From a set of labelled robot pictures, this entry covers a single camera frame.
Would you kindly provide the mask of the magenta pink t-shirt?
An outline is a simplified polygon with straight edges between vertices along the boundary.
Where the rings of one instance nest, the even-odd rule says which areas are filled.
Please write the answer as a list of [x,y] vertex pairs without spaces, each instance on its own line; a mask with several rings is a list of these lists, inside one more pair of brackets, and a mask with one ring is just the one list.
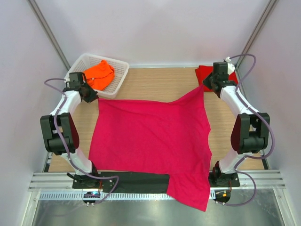
[[201,211],[210,195],[210,125],[199,86],[172,102],[98,100],[89,151],[98,170],[170,176],[167,194]]

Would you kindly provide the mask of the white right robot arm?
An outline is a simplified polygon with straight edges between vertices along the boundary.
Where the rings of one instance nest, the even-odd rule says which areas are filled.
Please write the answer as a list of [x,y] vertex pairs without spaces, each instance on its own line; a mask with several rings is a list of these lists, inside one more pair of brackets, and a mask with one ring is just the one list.
[[211,186],[239,186],[237,169],[247,156],[263,150],[268,145],[270,117],[261,113],[246,100],[235,81],[229,75],[235,71],[230,60],[213,63],[213,71],[203,80],[218,98],[230,108],[236,121],[230,136],[231,148],[217,161],[209,174]]

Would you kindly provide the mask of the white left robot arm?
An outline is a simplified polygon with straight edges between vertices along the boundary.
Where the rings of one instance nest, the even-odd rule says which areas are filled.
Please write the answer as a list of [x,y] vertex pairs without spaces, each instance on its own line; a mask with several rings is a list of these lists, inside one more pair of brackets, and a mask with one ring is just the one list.
[[[49,84],[50,81],[62,80],[65,83],[63,90]],[[66,79],[52,78],[44,84],[61,93],[62,97],[56,108],[40,118],[43,141],[46,150],[65,159],[75,170],[72,187],[95,188],[100,179],[95,165],[82,152],[79,146],[79,134],[72,119],[78,105],[85,101],[91,103],[98,99],[97,92],[87,83],[83,72],[70,73]]]

